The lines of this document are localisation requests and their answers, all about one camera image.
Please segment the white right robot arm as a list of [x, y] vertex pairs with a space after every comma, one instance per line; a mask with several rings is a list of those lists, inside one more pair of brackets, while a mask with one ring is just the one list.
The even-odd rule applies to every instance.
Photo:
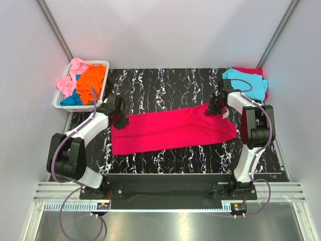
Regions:
[[275, 139], [273, 107], [247, 97], [245, 93], [252, 89], [252, 85], [243, 79], [221, 79], [218, 81], [218, 93], [212, 95], [206, 110], [206, 115], [219, 115], [224, 108], [231, 107], [241, 114], [241, 156], [226, 188], [220, 192], [234, 199], [254, 189], [256, 165]]

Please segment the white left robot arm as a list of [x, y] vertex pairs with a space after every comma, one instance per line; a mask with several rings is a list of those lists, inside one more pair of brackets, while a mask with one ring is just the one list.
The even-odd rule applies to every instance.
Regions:
[[46, 168], [56, 182], [73, 182], [91, 188], [91, 193], [98, 199], [108, 194], [106, 177], [87, 166], [86, 147], [108, 127], [120, 130], [129, 124], [124, 108], [123, 97], [109, 94], [100, 106], [94, 106], [93, 112], [79, 126], [52, 136]]

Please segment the magenta t shirt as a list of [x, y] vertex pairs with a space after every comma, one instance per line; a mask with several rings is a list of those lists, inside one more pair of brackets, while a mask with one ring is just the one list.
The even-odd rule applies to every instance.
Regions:
[[111, 129], [113, 155], [211, 145], [237, 138], [227, 115], [206, 115], [208, 103], [176, 110], [129, 115], [129, 124]]

